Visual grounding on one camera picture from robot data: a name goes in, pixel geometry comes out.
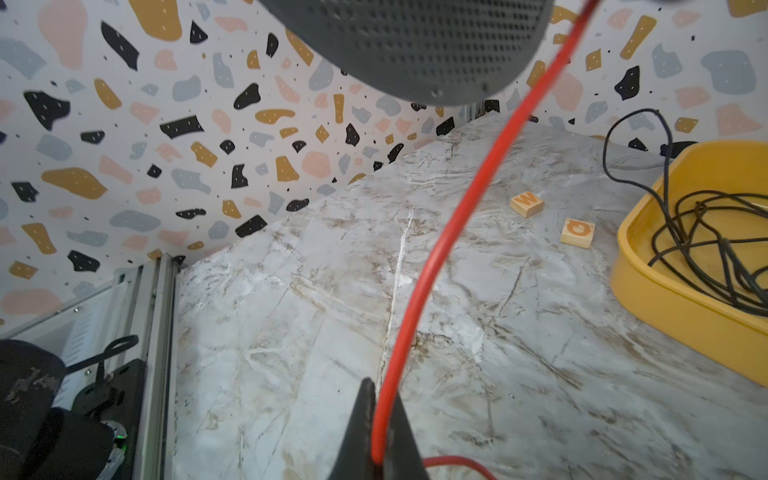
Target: terrazzo pattern wallpaper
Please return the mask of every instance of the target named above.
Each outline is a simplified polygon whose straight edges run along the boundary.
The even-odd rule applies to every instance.
[[[532,121],[659,108],[679,151],[765,139],[766,0],[606,0]],[[514,109],[581,7],[559,0]],[[253,0],[0,0],[0,331],[169,253],[189,264],[465,123],[340,71]],[[612,141],[660,152],[649,115]]]
[[[534,61],[484,111],[514,110],[568,37],[581,0],[558,0]],[[768,140],[768,1],[609,0],[533,121],[604,138],[619,118],[655,108],[672,130],[672,155],[718,138]],[[663,154],[653,114],[622,122],[612,142]]]
[[[464,123],[258,2],[0,0],[0,329],[257,232]]]

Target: wooden block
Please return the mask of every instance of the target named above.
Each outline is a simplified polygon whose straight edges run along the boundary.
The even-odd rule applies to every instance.
[[[513,197],[509,202],[509,207],[523,217],[528,218],[544,209],[544,201],[531,192],[525,192],[517,197]]]
[[[594,223],[582,222],[572,218],[565,219],[563,233],[560,235],[560,243],[589,248],[592,245],[592,238],[594,238]]]

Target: marble surface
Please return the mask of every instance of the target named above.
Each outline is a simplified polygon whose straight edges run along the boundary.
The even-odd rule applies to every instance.
[[[415,278],[503,122],[488,115],[179,277],[174,472],[324,479]],[[650,328],[607,287],[641,192],[602,143],[529,124],[439,276],[400,389],[423,456],[499,478],[766,478],[768,389]],[[651,183],[661,157],[612,146]],[[544,211],[508,207],[530,190]],[[559,243],[597,224],[590,250]],[[437,468],[433,478],[479,478]]]

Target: red wire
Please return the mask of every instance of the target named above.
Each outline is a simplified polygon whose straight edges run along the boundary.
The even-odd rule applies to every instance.
[[[456,239],[458,239],[458,236],[461,235],[462,230],[464,230],[464,226],[467,224],[472,212],[475,211],[475,208],[482,199],[485,189],[491,183],[491,180],[493,180],[510,145],[518,136],[520,130],[522,130],[525,122],[531,115],[531,112],[533,112],[541,99],[544,98],[552,84],[554,84],[554,81],[558,78],[560,72],[569,62],[569,58],[576,49],[576,45],[584,34],[587,23],[599,2],[600,0],[589,0],[588,3],[584,5],[581,14],[568,36],[568,40],[565,41],[565,45],[563,45],[558,52],[558,55],[555,57],[550,68],[544,73],[533,90],[531,90],[531,93],[525,97],[518,109],[515,110],[515,113],[509,119],[509,122],[505,125],[504,130],[496,139],[491,151],[488,152],[488,156],[481,165],[480,170],[478,170],[467,193],[464,195],[464,198],[462,198],[458,207],[456,207],[455,212],[451,216],[451,220],[448,221],[448,225],[445,226],[445,230],[443,230],[440,238],[437,240],[435,248],[432,249],[432,252],[429,254],[424,270],[419,276],[419,281],[416,283],[416,287],[413,290],[413,295],[411,296],[408,308],[406,309],[406,314],[403,317],[400,333],[395,341],[395,348],[392,350],[392,358],[389,360],[389,367],[387,368],[386,377],[384,378],[384,383],[382,384],[382,389],[379,393],[376,412],[373,416],[371,456],[377,465],[381,465],[384,461],[389,416],[392,414],[392,406],[395,402],[395,396],[397,395],[402,371],[406,367],[409,350],[413,343],[413,335],[416,332],[416,326],[419,323],[419,317],[424,309],[424,304],[429,297],[430,291],[432,291],[432,285],[435,283],[435,278],[438,276],[442,264],[451,252]]]
[[[459,457],[457,455],[424,458],[424,468],[437,467],[440,465],[461,465],[464,467],[469,467],[485,477],[485,480],[496,480],[496,477],[493,476],[490,470],[472,460],[471,458]]]

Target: yellow plastic bin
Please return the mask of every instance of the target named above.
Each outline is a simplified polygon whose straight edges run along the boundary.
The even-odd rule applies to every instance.
[[[661,194],[661,178],[654,189]],[[695,190],[768,195],[768,144],[711,141],[688,147],[670,167],[670,210],[682,196]],[[693,202],[686,200],[689,201],[685,205],[691,208]],[[748,221],[739,213],[712,211],[706,219],[726,238],[768,237],[768,221],[754,220],[754,216]],[[649,267],[648,262],[654,257],[650,239],[663,224],[664,215],[648,194],[621,223],[619,257],[611,271],[611,289],[616,298],[648,325],[768,387],[768,318],[750,315],[698,293],[661,262]],[[697,241],[708,240],[706,235],[700,238],[699,234],[697,231]],[[662,237],[660,250],[673,246],[668,233]],[[717,247],[698,248],[702,250],[694,256],[697,263],[723,281]],[[749,271],[768,263],[765,243],[742,243],[733,248]],[[673,252],[665,258],[681,272],[690,273],[682,254]],[[768,287],[768,273],[761,275],[758,283]]]

